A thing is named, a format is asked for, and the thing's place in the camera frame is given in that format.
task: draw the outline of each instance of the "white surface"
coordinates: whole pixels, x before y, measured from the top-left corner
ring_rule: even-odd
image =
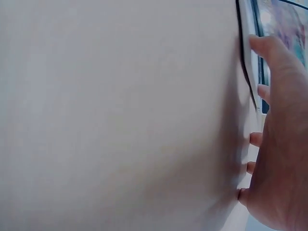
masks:
[[[0,22],[0,230],[245,229],[235,2],[2,0]]]
[[[249,35],[256,35],[254,12],[251,5],[251,0],[239,0],[239,4],[241,11],[245,66],[247,68],[247,73],[255,102],[258,109],[262,111],[262,103],[260,97],[257,94],[257,86],[259,84],[258,56],[251,50],[248,39]]]

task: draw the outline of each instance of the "hand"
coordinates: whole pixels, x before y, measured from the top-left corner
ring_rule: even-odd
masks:
[[[252,133],[260,147],[249,189],[239,201],[264,225],[284,231],[308,230],[308,81],[301,62],[275,37],[250,37],[252,49],[271,71],[270,88],[259,95],[270,104],[263,134]]]

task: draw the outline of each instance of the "colorful artwork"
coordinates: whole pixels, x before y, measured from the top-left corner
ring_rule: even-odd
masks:
[[[307,67],[308,10],[280,0],[257,0],[263,35],[276,35]]]

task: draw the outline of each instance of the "finger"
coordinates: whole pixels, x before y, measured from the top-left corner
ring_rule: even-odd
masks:
[[[258,86],[258,95],[268,104],[270,104],[270,87],[260,84]]]
[[[249,197],[249,189],[241,189],[239,194],[239,202],[247,207]]]
[[[286,104],[306,101],[307,72],[283,42],[274,36],[250,36],[249,41],[251,48],[265,59],[270,68],[270,101],[275,116],[285,111]]]
[[[249,37],[251,48],[262,58],[265,59],[272,71],[279,68],[280,64],[286,61],[298,63],[297,58],[288,51],[281,39],[275,36]]]
[[[253,174],[255,171],[256,163],[255,162],[248,162],[247,163],[247,172],[249,174]]]
[[[250,143],[256,147],[260,147],[263,135],[261,132],[253,132],[250,134]]]

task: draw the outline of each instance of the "wall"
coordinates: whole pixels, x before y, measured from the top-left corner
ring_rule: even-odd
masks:
[[[1,230],[244,230],[235,2],[2,0],[0,22]]]

